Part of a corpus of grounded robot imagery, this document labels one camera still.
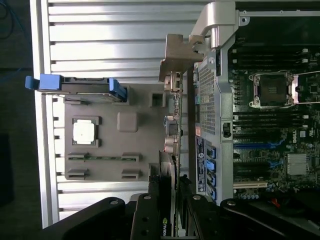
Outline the white expansion slot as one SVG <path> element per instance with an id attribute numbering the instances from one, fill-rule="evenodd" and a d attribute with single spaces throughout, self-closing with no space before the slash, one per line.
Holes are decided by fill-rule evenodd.
<path id="1" fill-rule="evenodd" d="M 266 181 L 242 181 L 233 184 L 234 189 L 258 189 L 267 187 L 268 183 Z"/>

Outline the silver chipset heat sink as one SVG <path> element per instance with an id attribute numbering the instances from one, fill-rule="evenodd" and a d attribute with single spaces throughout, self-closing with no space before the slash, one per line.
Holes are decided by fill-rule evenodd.
<path id="1" fill-rule="evenodd" d="M 308 175 L 309 156 L 306 153 L 289 153 L 287 155 L 287 174 L 291 176 Z"/>

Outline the blue expansion slot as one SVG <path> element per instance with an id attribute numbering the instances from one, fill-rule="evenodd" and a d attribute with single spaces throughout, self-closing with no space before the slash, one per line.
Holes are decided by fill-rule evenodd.
<path id="1" fill-rule="evenodd" d="M 274 149 L 282 143 L 235 143 L 234 149 Z"/>

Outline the grey parts rack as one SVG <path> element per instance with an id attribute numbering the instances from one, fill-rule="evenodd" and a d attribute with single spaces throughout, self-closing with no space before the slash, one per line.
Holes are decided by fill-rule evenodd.
<path id="1" fill-rule="evenodd" d="M 126 102 L 64 102 L 64 175 L 68 180 L 147 181 L 164 149 L 169 96 L 161 84 L 131 84 Z M 90 120 L 95 140 L 76 144 L 73 124 Z"/>

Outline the silver CPU chip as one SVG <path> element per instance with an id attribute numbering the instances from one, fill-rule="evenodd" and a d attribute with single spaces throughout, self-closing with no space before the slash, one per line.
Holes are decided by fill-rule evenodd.
<path id="1" fill-rule="evenodd" d="M 79 145 L 90 145 L 95 140 L 95 124 L 91 120 L 78 119 L 73 124 L 73 140 Z"/>

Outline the black open PC case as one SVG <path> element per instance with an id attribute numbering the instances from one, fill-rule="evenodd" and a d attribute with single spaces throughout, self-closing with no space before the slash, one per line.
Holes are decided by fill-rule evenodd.
<path id="1" fill-rule="evenodd" d="M 238 37 L 250 42 L 320 44 L 320 0 L 247 1 L 213 0 L 192 30 L 204 37 L 207 52 L 194 65 L 197 190 L 207 197 L 206 160 L 216 164 L 216 201 L 234 199 L 312 233 L 320 240 L 320 189 L 270 195 L 255 200 L 234 197 L 233 90 L 229 81 L 228 52 Z M 216 149 L 216 159 L 206 148 Z"/>

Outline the CPU socket metal frame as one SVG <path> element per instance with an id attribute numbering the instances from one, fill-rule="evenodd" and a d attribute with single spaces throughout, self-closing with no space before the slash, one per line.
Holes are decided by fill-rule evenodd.
<path id="1" fill-rule="evenodd" d="M 287 70 L 255 73 L 248 79 L 252 81 L 251 108 L 284 109 L 299 103 L 299 77 Z"/>

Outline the green motherboard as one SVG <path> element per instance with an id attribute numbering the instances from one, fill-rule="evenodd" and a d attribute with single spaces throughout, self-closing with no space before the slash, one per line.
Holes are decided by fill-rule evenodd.
<path id="1" fill-rule="evenodd" d="M 228 76 L 233 92 L 233 145 L 282 143 L 271 149 L 233 148 L 233 183 L 267 182 L 267 188 L 233 189 L 236 199 L 320 189 L 320 44 L 249 41 L 238 37 L 228 51 Z M 289 71 L 298 76 L 298 104 L 256 109 L 256 73 Z M 287 174 L 288 154 L 308 154 L 309 174 Z"/>

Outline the hard disk in blue caddy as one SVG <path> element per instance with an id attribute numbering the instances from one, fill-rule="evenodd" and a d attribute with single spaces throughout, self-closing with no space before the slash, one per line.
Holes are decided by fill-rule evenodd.
<path id="1" fill-rule="evenodd" d="M 49 95 L 62 96 L 67 104 L 125 103 L 127 88 L 115 78 L 79 78 L 58 74 L 40 74 L 25 78 L 25 87 Z"/>

